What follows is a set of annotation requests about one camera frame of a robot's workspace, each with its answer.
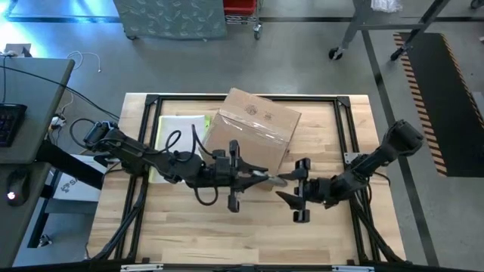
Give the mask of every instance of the black cable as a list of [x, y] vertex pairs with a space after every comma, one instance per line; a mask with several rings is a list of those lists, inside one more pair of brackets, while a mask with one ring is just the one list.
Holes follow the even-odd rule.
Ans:
[[3, 98], [2, 103], [5, 103], [7, 99], [7, 70], [5, 69], [5, 61], [7, 60], [7, 56], [3, 56]]
[[73, 139], [74, 143], [76, 143], [78, 146], [82, 147], [82, 148], [85, 148], [87, 149], [87, 147], [84, 145], [84, 144], [81, 144], [77, 139], [76, 137], [74, 136], [74, 125], [77, 123], [77, 122], [80, 122], [80, 121], [87, 121], [87, 122], [91, 122], [93, 125], [95, 124], [94, 121], [90, 120], [90, 119], [87, 119], [87, 118], [79, 118], [77, 119], [76, 121], [74, 121], [71, 125], [70, 125], [70, 128], [69, 128], [69, 133], [70, 133], [70, 137]]
[[123, 237], [123, 234], [128, 230], [129, 225], [133, 222], [133, 220], [138, 216], [139, 212], [142, 210], [144, 205], [144, 199], [146, 198], [146, 194], [143, 193], [146, 191], [147, 182], [143, 182], [141, 184], [140, 193], [138, 195], [138, 199], [136, 200], [135, 204], [133, 205], [132, 210], [126, 216], [126, 219], [121, 223], [117, 231], [111, 237], [110, 241], [104, 246], [104, 248], [92, 259], [108, 259], [111, 253], [113, 252], [114, 248]]
[[371, 185], [368, 182], [368, 205], [371, 204], [372, 198], [373, 198], [373, 191], [371, 190]]
[[191, 130], [192, 130], [192, 135], [193, 137], [195, 138], [195, 141], [197, 142], [197, 144], [200, 146], [200, 148], [205, 152], [206, 155], [208, 156], [211, 156], [213, 157], [213, 154], [210, 153], [203, 145], [202, 145], [202, 142], [200, 141], [198, 135], [197, 135], [197, 132], [195, 131], [195, 126], [194, 125], [191, 125]]
[[[191, 125], [191, 135], [192, 135], [192, 141], [191, 141], [191, 151], [190, 151], [190, 156], [187, 158], [187, 159], [179, 159], [179, 158], [176, 158], [175, 157], [175, 160], [177, 162], [187, 162], [189, 160], [191, 160], [193, 157], [194, 157], [194, 154], [195, 154], [195, 148], [197, 148], [197, 142], [195, 141], [195, 136], [196, 135], [196, 131], [195, 131], [195, 125]], [[169, 136], [168, 136], [168, 139], [166, 139], [166, 142], [165, 142], [165, 150], [166, 152], [169, 152], [169, 139], [174, 135], [174, 133], [172, 132]], [[179, 131], [179, 134], [178, 134], [178, 137], [176, 138], [175, 142], [182, 136], [182, 132]]]
[[213, 189], [215, 191], [215, 197], [213, 198], [213, 200], [210, 201], [210, 202], [204, 202], [200, 198], [200, 195], [198, 194], [198, 187], [194, 187], [195, 197], [197, 198], [198, 202], [200, 204], [202, 204], [203, 206], [211, 206], [211, 205], [215, 204], [217, 202], [217, 200], [219, 199], [219, 189], [217, 188], [217, 186], [214, 186]]
[[115, 168], [116, 166], [118, 166], [121, 162], [116, 162], [115, 164], [113, 164], [113, 166], [109, 167], [108, 170], [106, 170], [106, 172], [104, 173], [104, 175], [102, 176], [101, 178], [101, 182], [104, 182], [104, 178], [106, 177], [107, 174], [109, 173], [114, 173], [114, 172], [119, 172], [119, 171], [122, 171], [123, 169], [113, 169]]
[[19, 69], [15, 69], [15, 68], [10, 68], [10, 67], [6, 67], [5, 65], [2, 66], [4, 71], [5, 69], [8, 69], [8, 70], [12, 70], [12, 71], [15, 71], [15, 72], [19, 72], [19, 73], [23, 73], [23, 74], [26, 74], [26, 75], [29, 75], [29, 76], [33, 76], [33, 77], [36, 77], [38, 79], [43, 79], [45, 81], [48, 81], [48, 82], [51, 82], [51, 83], [54, 83], [54, 84], [57, 84], [61, 87], [64, 87], [65, 89], [67, 89], [68, 91], [72, 92], [73, 94], [77, 95], [79, 98], [81, 98], [82, 100], [84, 100], [87, 104], [90, 104], [91, 106], [93, 106], [94, 108], [100, 110], [101, 112], [107, 114], [109, 117], [111, 117], [112, 119], [115, 119], [115, 120], [119, 120], [119, 116], [115, 115], [114, 113], [111, 113], [107, 110], [104, 110], [102, 108], [100, 108], [98, 105], [96, 105], [94, 102], [92, 102], [91, 100], [89, 100], [86, 96], [84, 96], [83, 94], [79, 93], [78, 91], [72, 89], [71, 87], [68, 87], [67, 85], [64, 85], [60, 82], [56, 82], [54, 80], [51, 80], [51, 79], [47, 79], [43, 76], [38, 76], [36, 74], [33, 74], [33, 73], [29, 73], [29, 72], [25, 72], [25, 71], [22, 71], [22, 70], [19, 70]]
[[403, 260], [397, 254], [395, 254], [394, 251], [385, 243], [385, 240], [380, 235], [380, 233], [378, 233], [378, 230], [375, 228], [375, 226], [370, 223], [365, 213], [363, 212], [363, 208], [360, 205], [356, 205], [354, 207], [354, 210], [357, 216], [359, 217], [360, 221], [366, 227], [368, 231], [368, 235], [373, 237], [378, 248], [385, 256], [386, 260], [388, 262], [392, 262], [392, 261], [403, 262]]
[[[176, 139], [172, 143], [170, 143], [170, 141], [172, 140], [172, 137], [175, 136], [175, 134], [176, 134]], [[166, 139], [165, 148], [163, 148], [162, 150], [158, 151], [158, 153], [162, 153], [162, 152], [165, 152], [165, 151], [166, 152], [169, 152], [169, 149], [171, 147], [173, 147], [178, 142], [178, 140], [180, 140], [181, 137], [182, 137], [182, 132], [181, 131], [179, 131], [178, 129], [175, 130], [175, 131], [172, 131], [172, 133], [170, 133], [168, 135], [168, 138]]]
[[382, 174], [382, 173], [378, 173], [378, 172], [375, 172], [374, 174], [375, 174], [375, 175], [379, 175], [379, 176], [380, 176], [380, 177], [382, 177], [382, 178], [385, 178], [385, 179], [388, 181], [388, 185], [392, 185], [392, 182], [391, 182], [390, 178], [388, 178], [388, 177], [387, 177], [387, 176], [385, 176], [384, 174]]

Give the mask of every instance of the concrete floor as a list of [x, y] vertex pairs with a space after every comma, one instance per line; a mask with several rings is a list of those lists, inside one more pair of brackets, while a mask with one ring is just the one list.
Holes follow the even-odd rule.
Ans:
[[[19, 0], [19, 16], [116, 16], [111, 1]], [[383, 21], [413, 20], [422, 15], [431, 0], [406, 0], [398, 15], [379, 15]], [[442, 17], [484, 17], [484, 8], [471, 11], [470, 1], [454, 0]], [[351, 0], [265, 0], [265, 17], [351, 17]], [[31, 42], [37, 57], [66, 57], [71, 51], [99, 54], [87, 56], [73, 72], [69, 85], [100, 104], [119, 113], [126, 92], [225, 93], [238, 87], [253, 93], [284, 94], [367, 94], [370, 97], [377, 131], [383, 137], [388, 125], [374, 80], [362, 34], [358, 33], [343, 59], [327, 59], [330, 48], [338, 46], [347, 23], [265, 23], [260, 41], [247, 26], [229, 26], [226, 39], [176, 42], [141, 39], [131, 42], [118, 23], [0, 23], [0, 46], [6, 42]], [[461, 65], [471, 91], [482, 91], [484, 70], [480, 60], [484, 45], [482, 23], [434, 23], [430, 32], [444, 33]], [[382, 72], [392, 111], [420, 127], [408, 83], [398, 63], [389, 62], [396, 50], [393, 31], [373, 31], [371, 42]], [[110, 102], [102, 104], [108, 97]], [[64, 103], [70, 99], [67, 94]], [[79, 117], [106, 119], [79, 99], [66, 110], [68, 120]], [[79, 148], [64, 131], [60, 146], [75, 153]], [[441, 178], [437, 175], [428, 148], [409, 159], [418, 196], [423, 206], [439, 264], [443, 267], [482, 269], [484, 238], [484, 189], [482, 178]], [[426, 264], [402, 172], [398, 163], [388, 168], [392, 195], [408, 260]], [[92, 216], [57, 215], [49, 218], [46, 233], [54, 244], [42, 249], [19, 251], [15, 265], [75, 261], [82, 258]], [[67, 226], [76, 227], [67, 232]]]

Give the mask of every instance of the metal cart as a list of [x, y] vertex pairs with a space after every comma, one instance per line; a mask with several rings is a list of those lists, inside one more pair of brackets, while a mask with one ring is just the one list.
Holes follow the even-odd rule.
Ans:
[[450, 0], [434, 0], [431, 6], [427, 9], [425, 14], [414, 24], [366, 24], [366, 20], [370, 17], [373, 10], [371, 9], [371, 0], [353, 0], [355, 5], [355, 15], [346, 30], [343, 42], [337, 48], [332, 48], [329, 52], [331, 60], [339, 60], [343, 56], [343, 52], [348, 49], [349, 43], [355, 38], [358, 30], [400, 30], [411, 29], [410, 36], [405, 43], [392, 54], [391, 60], [398, 60], [399, 57], [411, 48], [412, 41], [418, 37], [419, 34], [424, 33], [431, 23], [437, 18], [440, 11], [445, 8]]
[[260, 39], [262, 23], [259, 13], [264, 0], [224, 0], [225, 22], [231, 24], [253, 24], [254, 38]]

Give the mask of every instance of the striped caution tape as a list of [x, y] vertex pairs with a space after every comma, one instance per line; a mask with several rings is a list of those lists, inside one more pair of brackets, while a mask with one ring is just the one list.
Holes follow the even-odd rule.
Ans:
[[464, 80], [464, 76], [462, 76], [461, 68], [459, 67], [458, 62], [455, 60], [455, 56], [452, 53], [450, 46], [448, 45], [447, 39], [445, 38], [445, 36], [443, 34], [440, 34], [440, 35], [442, 36], [444, 43], [445, 43], [445, 46], [447, 47], [448, 55], [451, 56], [452, 62], [454, 62], [455, 69], [457, 70], [457, 73], [459, 74], [459, 77], [461, 78], [462, 85], [464, 86], [464, 89], [466, 90], [466, 94], [469, 97], [469, 101], [470, 101], [472, 108], [474, 109], [474, 113], [477, 115], [477, 119], [479, 120], [481, 127], [484, 128], [484, 121], [482, 120], [482, 116], [479, 113], [479, 110], [477, 109], [476, 101], [474, 100], [474, 97], [472, 96], [472, 94], [469, 91], [469, 88], [467, 87], [467, 84]]
[[[393, 38], [397, 46], [400, 47], [404, 45], [403, 38], [399, 34], [393, 34]], [[405, 71], [405, 75], [408, 80], [408, 86], [410, 87], [411, 96], [414, 99], [414, 103], [418, 112], [418, 117], [420, 118], [420, 123], [423, 127], [423, 134], [427, 139], [427, 144], [429, 145], [433, 162], [436, 165], [437, 173], [439, 173], [439, 175], [443, 177], [447, 177], [447, 168], [445, 167], [445, 161], [442, 158], [442, 153], [440, 152], [437, 137], [435, 135], [435, 132], [433, 131], [430, 118], [427, 115], [425, 102], [422, 98], [422, 95], [420, 94], [420, 89], [418, 88], [418, 83], [407, 54], [404, 54], [400, 57], [400, 63], [403, 65], [403, 70]]]

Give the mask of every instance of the metal table leg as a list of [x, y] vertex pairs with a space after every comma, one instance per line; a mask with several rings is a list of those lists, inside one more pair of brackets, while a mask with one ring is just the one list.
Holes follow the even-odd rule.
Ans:
[[360, 26], [363, 25], [371, 15], [371, 0], [354, 0], [353, 2], [355, 4], [355, 14], [353, 15], [348, 29], [346, 29], [341, 45], [330, 50], [329, 57], [331, 60], [339, 60], [343, 56], [343, 52], [348, 49], [349, 43], [355, 38]]
[[392, 54], [390, 59], [398, 60], [402, 54], [408, 51], [408, 49], [411, 48], [411, 43], [414, 41], [414, 39], [418, 37], [419, 34], [424, 33], [427, 28], [429, 28], [430, 24], [433, 23], [437, 16], [439, 16], [440, 11], [445, 8], [449, 1], [450, 0], [435, 0], [419, 21], [419, 23], [423, 24], [422, 27], [419, 29], [413, 29], [405, 43]]
[[96, 189], [103, 186], [103, 173], [66, 153], [61, 148], [43, 141], [37, 153], [37, 160], [48, 162], [59, 171], [66, 173]]

